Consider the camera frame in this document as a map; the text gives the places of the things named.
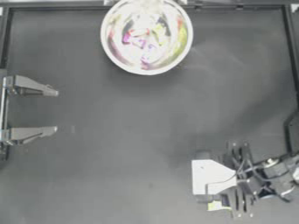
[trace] metal bar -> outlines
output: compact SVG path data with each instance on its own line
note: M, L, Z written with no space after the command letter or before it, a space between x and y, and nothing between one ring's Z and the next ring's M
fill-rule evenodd
M284 19L284 32L285 32L285 40L288 46L288 53L289 53L289 60L291 60L291 67L293 72L293 87L296 92L296 102L299 106L299 57L297 57L297 45L295 41L295 25L293 25L293 18L291 12L291 6L283 6L283 19Z
M10 9L4 7L2 19L0 24L0 68L5 68L5 52L9 39Z
M265 4L265 5L273 5L273 4L296 4L296 0L191 0L188 2L197 2L200 4ZM20 5L20 4L39 4L39 5L95 5L95 4L104 4L104 0L88 0L88 1L76 1L76 0L28 0L25 1L17 1L17 0L2 0L0 5Z

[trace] gray table surface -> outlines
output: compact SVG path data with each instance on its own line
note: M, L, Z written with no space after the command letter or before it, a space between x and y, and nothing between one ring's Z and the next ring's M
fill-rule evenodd
M231 223L229 213L195 202L191 160L196 150L224 153L235 140L249 142L255 160L285 152L283 123L296 105L280 12L189 11L188 57L153 77L107 58L104 14L13 14L9 72L60 96L13 98L9 121L59 132L12 148L0 223ZM244 223L291 223L297 201L260 201Z

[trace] bolt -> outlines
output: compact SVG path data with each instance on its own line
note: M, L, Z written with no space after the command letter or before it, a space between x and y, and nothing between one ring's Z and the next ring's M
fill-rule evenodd
M272 164L272 163L273 163L273 159L269 158L269 159L267 160L267 163L268 163L268 164Z

